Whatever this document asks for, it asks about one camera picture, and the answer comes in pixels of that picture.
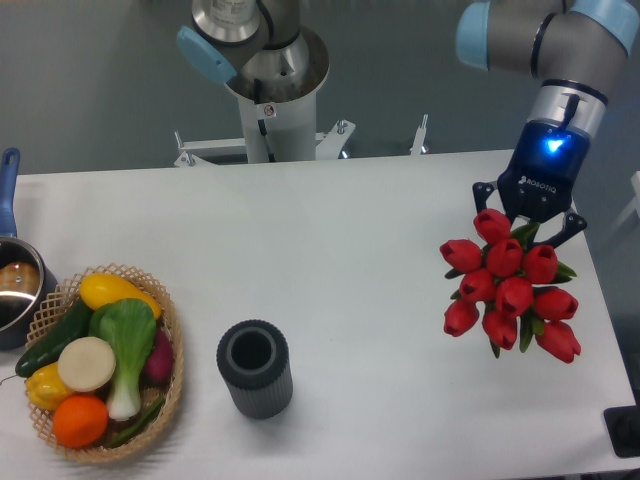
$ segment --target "woven basket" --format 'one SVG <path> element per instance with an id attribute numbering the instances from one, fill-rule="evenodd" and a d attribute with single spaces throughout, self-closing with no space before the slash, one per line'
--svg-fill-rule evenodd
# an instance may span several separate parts
<path id="1" fill-rule="evenodd" d="M 145 410 L 161 395 L 165 395 L 165 402 L 155 420 L 149 423 L 142 432 L 129 440 L 129 442 L 117 448 L 105 448 L 102 445 L 107 444 L 120 430 L 128 427 L 132 421 L 119 423 L 110 421 L 107 431 L 96 444 L 82 449 L 70 449 L 59 445 L 56 441 L 56 437 L 52 432 L 53 412 L 41 410 L 29 403 L 31 420 L 33 421 L 33 427 L 38 432 L 38 436 L 52 447 L 56 453 L 80 463 L 101 463 L 119 460 L 138 452 L 151 443 L 167 426 L 176 412 L 180 392 L 182 391 L 184 371 L 182 337 L 175 308 L 169 294 L 160 282 L 151 275 L 135 267 L 125 265 L 111 264 L 106 267 L 88 268 L 83 274 L 76 274 L 72 279 L 67 279 L 59 284 L 55 292 L 47 296 L 46 300 L 42 302 L 40 310 L 36 312 L 34 320 L 31 322 L 30 332 L 27 335 L 27 348 L 35 344 L 62 317 L 78 298 L 78 288 L 82 279 L 94 272 L 109 273 L 125 278 L 156 299 L 163 309 L 162 317 L 158 322 L 160 322 L 163 331 L 167 334 L 173 346 L 174 366 L 171 380 L 164 387 L 155 387 L 145 384 L 144 380 L 141 381 L 142 410 Z"/>

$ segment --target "tulip bouquet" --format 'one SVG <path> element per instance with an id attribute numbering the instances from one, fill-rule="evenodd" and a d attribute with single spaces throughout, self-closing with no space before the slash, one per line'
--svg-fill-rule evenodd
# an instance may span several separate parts
<path id="1" fill-rule="evenodd" d="M 519 330 L 521 352 L 535 338 L 551 355 L 571 363 L 581 348 L 564 321 L 573 318 L 578 301 L 555 285 L 570 281 L 576 273 L 558 261 L 553 247 L 530 248 L 539 223 L 512 231 L 504 214 L 485 209 L 473 224 L 487 242 L 484 248 L 471 240 L 449 240 L 440 247 L 453 267 L 445 278 L 462 276 L 444 315 L 445 333 L 458 337 L 470 330 L 480 317 L 477 304 L 484 303 L 482 327 L 496 358 L 501 349 L 511 350 Z"/>

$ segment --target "white table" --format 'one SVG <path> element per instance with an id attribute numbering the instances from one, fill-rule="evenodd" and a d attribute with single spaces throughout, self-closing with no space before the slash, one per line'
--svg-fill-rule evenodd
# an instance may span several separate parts
<path id="1" fill-rule="evenodd" d="M 633 395 L 583 235 L 559 250 L 579 278 L 583 354 L 534 342 L 494 359 L 480 324 L 454 339 L 456 281 L 438 247 L 473 238 L 471 185 L 509 152 L 19 178 L 19 237 L 59 279 L 136 265 L 176 304 L 186 385 L 168 434 L 135 461 L 78 466 L 36 437 L 20 380 L 0 387 L 2 478 L 503 479 L 621 470 L 604 409 Z M 245 319 L 279 327 L 294 397 L 254 421 L 215 364 Z M 0 353 L 0 377 L 21 352 Z"/>

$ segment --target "red tulip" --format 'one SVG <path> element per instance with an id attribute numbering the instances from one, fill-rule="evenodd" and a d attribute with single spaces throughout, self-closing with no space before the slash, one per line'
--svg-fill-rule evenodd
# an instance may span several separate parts
<path id="1" fill-rule="evenodd" d="M 487 208 L 482 210 L 473 220 L 473 225 L 481 238 L 489 245 L 495 245 L 500 240 L 511 235 L 511 222 L 497 210 Z"/>
<path id="2" fill-rule="evenodd" d="M 511 350 L 518 338 L 518 323 L 515 318 L 509 318 L 498 310 L 485 313 L 482 328 L 489 335 L 493 343 L 505 350 Z"/>
<path id="3" fill-rule="evenodd" d="M 444 331 L 453 337 L 459 337 L 476 324 L 479 316 L 473 303 L 456 300 L 444 313 Z"/>
<path id="4" fill-rule="evenodd" d="M 485 268 L 467 273 L 460 282 L 460 295 L 467 302 L 490 302 L 496 296 L 493 275 Z"/>
<path id="5" fill-rule="evenodd" d="M 541 318 L 559 322 L 573 318 L 578 310 L 578 300 L 561 288 L 549 287 L 536 295 L 533 308 Z"/>
<path id="6" fill-rule="evenodd" d="M 533 302 L 533 287 L 529 280 L 509 277 L 496 289 L 496 308 L 509 318 L 522 315 Z"/>
<path id="7" fill-rule="evenodd" d="M 440 247 L 440 253 L 449 265 L 462 273 L 482 265 L 482 250 L 471 240 L 449 240 Z"/>
<path id="8" fill-rule="evenodd" d="M 544 334 L 536 335 L 536 342 L 565 363 L 573 362 L 574 355 L 580 355 L 582 350 L 571 327 L 562 322 L 545 322 Z"/>
<path id="9" fill-rule="evenodd" d="M 510 277 L 520 268 L 524 252 L 514 238 L 504 238 L 496 243 L 487 254 L 487 270 L 496 277 Z"/>
<path id="10" fill-rule="evenodd" d="M 525 277 L 531 283 L 551 283 L 558 272 L 558 257 L 553 247 L 538 245 L 533 247 L 522 262 Z"/>

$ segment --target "stainless steel pot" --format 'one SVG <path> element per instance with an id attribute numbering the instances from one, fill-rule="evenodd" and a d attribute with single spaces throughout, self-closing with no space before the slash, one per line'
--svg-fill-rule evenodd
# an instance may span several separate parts
<path id="1" fill-rule="evenodd" d="M 20 152 L 6 150 L 0 165 L 0 350 L 23 346 L 33 315 L 57 280 L 35 248 L 17 238 L 13 215 Z"/>

